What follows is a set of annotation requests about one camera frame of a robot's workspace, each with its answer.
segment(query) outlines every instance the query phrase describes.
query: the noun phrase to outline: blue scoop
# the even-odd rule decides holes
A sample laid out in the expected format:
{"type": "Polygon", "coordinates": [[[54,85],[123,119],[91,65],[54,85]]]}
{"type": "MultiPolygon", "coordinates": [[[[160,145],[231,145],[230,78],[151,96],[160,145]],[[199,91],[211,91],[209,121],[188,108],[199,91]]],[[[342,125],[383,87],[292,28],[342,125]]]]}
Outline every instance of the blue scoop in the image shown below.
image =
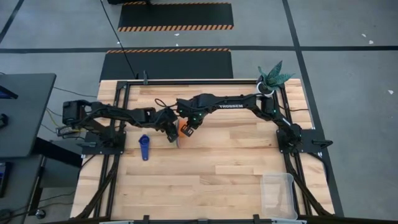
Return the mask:
{"type": "Polygon", "coordinates": [[[142,160],[147,161],[149,159],[149,137],[143,134],[138,142],[141,147],[142,160]]]}

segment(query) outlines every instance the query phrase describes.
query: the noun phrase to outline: black floor mat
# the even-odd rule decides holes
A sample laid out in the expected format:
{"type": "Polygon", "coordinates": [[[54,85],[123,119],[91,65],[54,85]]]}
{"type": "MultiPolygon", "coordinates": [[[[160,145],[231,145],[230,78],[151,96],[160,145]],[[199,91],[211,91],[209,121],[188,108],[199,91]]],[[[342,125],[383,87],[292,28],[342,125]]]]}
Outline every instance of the black floor mat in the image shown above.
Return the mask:
{"type": "MultiPolygon", "coordinates": [[[[126,50],[139,79],[145,70],[148,79],[233,78],[229,49],[137,49],[126,50]]],[[[133,80],[122,50],[110,50],[100,80],[133,80]]]]}
{"type": "Polygon", "coordinates": [[[228,30],[233,28],[230,3],[125,3],[120,32],[173,30],[228,30]]]}

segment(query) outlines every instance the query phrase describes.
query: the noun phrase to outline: wooden table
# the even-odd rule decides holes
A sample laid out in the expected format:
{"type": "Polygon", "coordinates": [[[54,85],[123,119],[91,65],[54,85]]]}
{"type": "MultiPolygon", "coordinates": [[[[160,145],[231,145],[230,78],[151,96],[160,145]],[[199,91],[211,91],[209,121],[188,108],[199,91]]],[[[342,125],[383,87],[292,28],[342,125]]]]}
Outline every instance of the wooden table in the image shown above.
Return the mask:
{"type": "MultiPolygon", "coordinates": [[[[116,83],[102,81],[98,100],[112,105],[116,83]]],[[[285,86],[290,109],[307,108],[300,80],[291,79],[285,86]]],[[[254,89],[254,85],[134,85],[128,109],[159,110],[155,98],[172,105],[176,98],[189,99],[201,93],[233,96],[254,93],[254,89]]],[[[312,127],[308,111],[292,112],[292,119],[303,129],[312,127]]],[[[109,124],[108,119],[99,120],[109,124]]],[[[150,215],[151,220],[247,219],[253,214],[268,218],[261,213],[261,175],[285,172],[273,122],[265,122],[249,110],[218,110],[209,114],[190,138],[180,139],[181,148],[154,129],[128,124],[125,130],[126,151],[119,163],[112,220],[142,220],[143,215],[150,215]],[[148,161],[142,160],[138,143],[143,134],[150,136],[148,161]]],[[[333,213],[322,163],[307,154],[301,154],[301,160],[309,190],[333,213]]],[[[96,156],[81,171],[71,217],[79,214],[96,192],[102,161],[103,156],[96,156]]],[[[300,211],[304,211],[301,192],[296,189],[300,211]]],[[[105,192],[101,214],[107,196],[105,192]]]]}

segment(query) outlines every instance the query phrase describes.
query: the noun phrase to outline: transparent bin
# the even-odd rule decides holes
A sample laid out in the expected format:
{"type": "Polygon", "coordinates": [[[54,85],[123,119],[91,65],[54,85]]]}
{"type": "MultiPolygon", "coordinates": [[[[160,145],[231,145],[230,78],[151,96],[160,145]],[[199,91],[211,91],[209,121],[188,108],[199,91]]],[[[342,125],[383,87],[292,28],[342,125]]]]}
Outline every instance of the transparent bin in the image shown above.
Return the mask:
{"type": "Polygon", "coordinates": [[[287,173],[264,174],[261,179],[262,214],[267,218],[297,219],[293,205],[293,176],[287,173]]]}

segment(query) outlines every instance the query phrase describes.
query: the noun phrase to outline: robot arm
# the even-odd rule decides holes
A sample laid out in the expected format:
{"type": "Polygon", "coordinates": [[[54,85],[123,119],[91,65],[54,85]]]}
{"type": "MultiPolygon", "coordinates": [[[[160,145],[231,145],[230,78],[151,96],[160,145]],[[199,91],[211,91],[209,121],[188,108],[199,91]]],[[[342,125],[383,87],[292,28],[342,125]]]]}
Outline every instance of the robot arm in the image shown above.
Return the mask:
{"type": "Polygon", "coordinates": [[[190,100],[177,99],[177,113],[182,118],[188,118],[187,124],[181,128],[182,133],[191,136],[203,122],[205,116],[218,109],[249,109],[258,118],[265,121],[273,121],[286,133],[286,141],[295,146],[301,142],[301,127],[290,124],[287,118],[280,113],[279,107],[272,98],[259,97],[261,108],[257,106],[257,95],[240,96],[215,96],[213,94],[201,94],[190,100]]]}
{"type": "Polygon", "coordinates": [[[166,107],[160,111],[155,108],[138,108],[125,110],[115,106],[104,105],[100,102],[85,100],[67,101],[63,103],[62,123],[78,129],[84,128],[99,135],[102,139],[112,139],[114,130],[109,130],[95,118],[110,118],[125,121],[139,128],[154,128],[156,131],[166,132],[167,139],[172,142],[177,138],[177,129],[173,124],[177,116],[173,110],[166,107]]]}

